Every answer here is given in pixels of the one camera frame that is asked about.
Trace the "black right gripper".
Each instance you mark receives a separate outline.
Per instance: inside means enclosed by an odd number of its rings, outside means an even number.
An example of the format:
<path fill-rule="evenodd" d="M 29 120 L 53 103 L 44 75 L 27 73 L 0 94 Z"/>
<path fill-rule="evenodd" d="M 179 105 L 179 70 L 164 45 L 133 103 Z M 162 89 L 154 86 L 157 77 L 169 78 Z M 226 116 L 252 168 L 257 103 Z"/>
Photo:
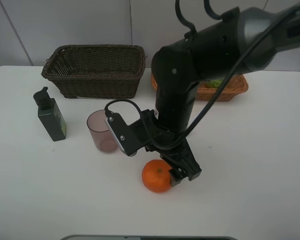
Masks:
<path fill-rule="evenodd" d="M 172 187 L 185 178 L 189 181 L 196 179 L 202 170 L 184 136 L 190 116 L 169 116 L 164 126 L 156 119 L 154 110 L 137 111 L 139 119 L 128 126 L 128 155 L 134 155 L 143 147 L 147 151 L 160 153 L 171 167 L 169 174 Z"/>

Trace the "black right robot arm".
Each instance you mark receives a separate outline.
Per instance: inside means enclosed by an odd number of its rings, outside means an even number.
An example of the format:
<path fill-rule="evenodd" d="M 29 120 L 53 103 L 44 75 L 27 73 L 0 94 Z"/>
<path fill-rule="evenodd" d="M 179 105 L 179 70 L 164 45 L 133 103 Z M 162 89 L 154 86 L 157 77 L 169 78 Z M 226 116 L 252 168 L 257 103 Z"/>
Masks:
<path fill-rule="evenodd" d="M 151 62 L 157 90 L 155 108 L 146 116 L 146 149 L 170 165 L 171 186 L 200 175 L 186 137 L 230 79 L 263 70 L 277 53 L 300 48 L 300 2 L 278 13 L 236 7 L 218 15 L 209 1 L 204 8 L 216 24 L 198 31 L 175 2 L 177 18 L 189 30 L 157 51 Z"/>

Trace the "grey robot base edge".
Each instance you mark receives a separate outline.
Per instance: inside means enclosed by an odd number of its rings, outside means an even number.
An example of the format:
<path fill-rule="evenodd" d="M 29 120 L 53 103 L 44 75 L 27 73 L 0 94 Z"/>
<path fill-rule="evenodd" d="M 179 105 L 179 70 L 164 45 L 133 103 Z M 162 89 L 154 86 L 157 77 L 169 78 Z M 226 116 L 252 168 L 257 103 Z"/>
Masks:
<path fill-rule="evenodd" d="M 110 235 L 69 235 L 61 240 L 235 240 L 229 236 L 110 236 Z"/>

